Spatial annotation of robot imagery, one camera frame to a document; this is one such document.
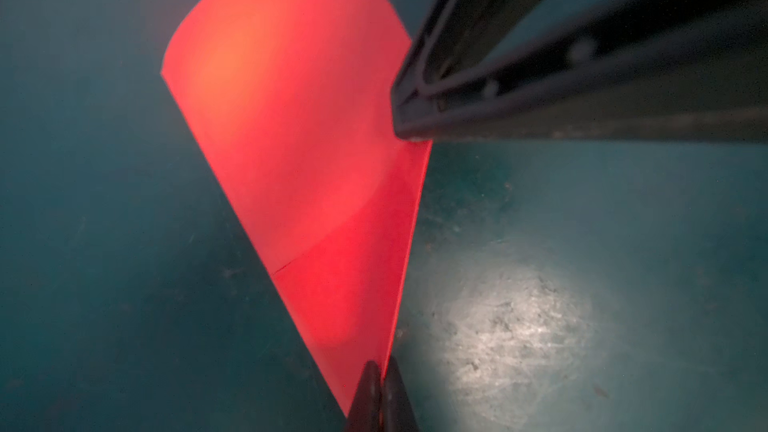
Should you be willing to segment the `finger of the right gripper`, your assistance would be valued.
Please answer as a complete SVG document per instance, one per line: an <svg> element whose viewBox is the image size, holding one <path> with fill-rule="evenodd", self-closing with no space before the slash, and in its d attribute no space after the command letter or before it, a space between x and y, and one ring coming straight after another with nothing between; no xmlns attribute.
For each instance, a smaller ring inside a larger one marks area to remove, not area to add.
<svg viewBox="0 0 768 432"><path fill-rule="evenodd" d="M767 139L767 0L434 0L391 88L408 141Z"/></svg>

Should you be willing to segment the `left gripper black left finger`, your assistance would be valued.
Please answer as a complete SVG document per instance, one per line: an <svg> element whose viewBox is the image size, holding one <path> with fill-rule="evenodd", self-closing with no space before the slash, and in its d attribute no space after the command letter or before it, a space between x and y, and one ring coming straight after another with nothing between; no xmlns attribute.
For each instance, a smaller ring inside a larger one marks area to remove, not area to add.
<svg viewBox="0 0 768 432"><path fill-rule="evenodd" d="M375 361L368 361L361 372L344 425L345 432L380 430L381 371Z"/></svg>

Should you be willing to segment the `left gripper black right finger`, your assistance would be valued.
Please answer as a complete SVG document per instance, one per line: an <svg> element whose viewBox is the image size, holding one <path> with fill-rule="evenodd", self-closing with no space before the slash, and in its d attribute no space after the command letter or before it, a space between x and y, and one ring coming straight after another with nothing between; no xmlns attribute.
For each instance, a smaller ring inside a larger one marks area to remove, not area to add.
<svg viewBox="0 0 768 432"><path fill-rule="evenodd" d="M394 356L389 359L381 388L380 430L382 432L419 431L400 367Z"/></svg>

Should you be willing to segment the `red square paper sheet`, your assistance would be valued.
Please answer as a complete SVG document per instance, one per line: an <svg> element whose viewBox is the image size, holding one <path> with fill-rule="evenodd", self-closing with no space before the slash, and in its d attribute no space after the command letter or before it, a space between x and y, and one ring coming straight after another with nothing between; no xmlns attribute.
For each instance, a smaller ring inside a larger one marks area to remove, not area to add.
<svg viewBox="0 0 768 432"><path fill-rule="evenodd" d="M161 74L343 411L389 360L430 144L398 139L389 0L201 0Z"/></svg>

